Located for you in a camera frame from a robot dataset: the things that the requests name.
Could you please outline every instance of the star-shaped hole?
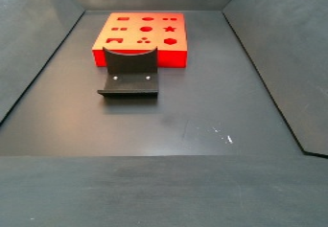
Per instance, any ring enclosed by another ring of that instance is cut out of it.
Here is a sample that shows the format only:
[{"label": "star-shaped hole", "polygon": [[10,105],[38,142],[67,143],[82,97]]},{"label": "star-shaped hole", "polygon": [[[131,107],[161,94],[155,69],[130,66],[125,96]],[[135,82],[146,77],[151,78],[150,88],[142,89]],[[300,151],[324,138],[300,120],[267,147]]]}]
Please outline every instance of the star-shaped hole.
[{"label": "star-shaped hole", "polygon": [[176,29],[177,28],[173,28],[172,26],[169,26],[169,27],[165,28],[165,31],[166,32],[176,32]]}]

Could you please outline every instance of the circle-shaped hole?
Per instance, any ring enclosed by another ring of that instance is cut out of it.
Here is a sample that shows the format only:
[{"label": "circle-shaped hole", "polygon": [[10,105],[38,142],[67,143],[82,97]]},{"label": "circle-shaped hole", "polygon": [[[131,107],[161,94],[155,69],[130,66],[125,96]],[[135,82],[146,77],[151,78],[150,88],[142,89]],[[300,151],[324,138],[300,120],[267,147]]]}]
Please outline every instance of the circle-shaped hole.
[{"label": "circle-shaped hole", "polygon": [[149,26],[141,27],[139,29],[141,29],[143,32],[151,32],[151,31],[153,31],[153,28],[149,27]]},{"label": "circle-shaped hole", "polygon": [[142,20],[143,20],[143,21],[153,21],[154,18],[153,18],[153,17],[143,17]]}]

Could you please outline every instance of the white speck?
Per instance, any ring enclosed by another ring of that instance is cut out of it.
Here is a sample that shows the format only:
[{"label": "white speck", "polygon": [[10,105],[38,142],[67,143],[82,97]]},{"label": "white speck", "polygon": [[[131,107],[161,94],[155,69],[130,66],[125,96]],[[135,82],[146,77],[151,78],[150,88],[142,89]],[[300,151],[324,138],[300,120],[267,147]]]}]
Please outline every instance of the white speck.
[{"label": "white speck", "polygon": [[229,140],[229,142],[233,144],[233,142],[232,142],[232,139],[230,139],[230,136],[228,135],[228,140]]}]

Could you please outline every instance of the red shape sorter box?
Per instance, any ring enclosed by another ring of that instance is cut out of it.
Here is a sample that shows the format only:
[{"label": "red shape sorter box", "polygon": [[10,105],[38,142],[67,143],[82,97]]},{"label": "red shape sorter box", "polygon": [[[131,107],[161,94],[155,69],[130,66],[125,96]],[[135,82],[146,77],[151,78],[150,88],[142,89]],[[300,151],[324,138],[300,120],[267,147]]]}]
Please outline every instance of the red shape sorter box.
[{"label": "red shape sorter box", "polygon": [[159,67],[185,68],[188,39],[182,13],[115,12],[110,15],[93,47],[95,62],[106,66],[103,47],[138,54],[158,47]]}]

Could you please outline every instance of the black object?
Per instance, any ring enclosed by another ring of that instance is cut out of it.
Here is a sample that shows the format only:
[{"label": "black object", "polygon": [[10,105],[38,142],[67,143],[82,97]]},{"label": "black object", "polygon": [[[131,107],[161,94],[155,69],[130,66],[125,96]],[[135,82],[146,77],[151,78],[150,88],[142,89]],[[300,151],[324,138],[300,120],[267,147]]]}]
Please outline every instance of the black object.
[{"label": "black object", "polygon": [[105,48],[107,81],[103,96],[158,95],[158,49],[137,55],[119,54]]}]

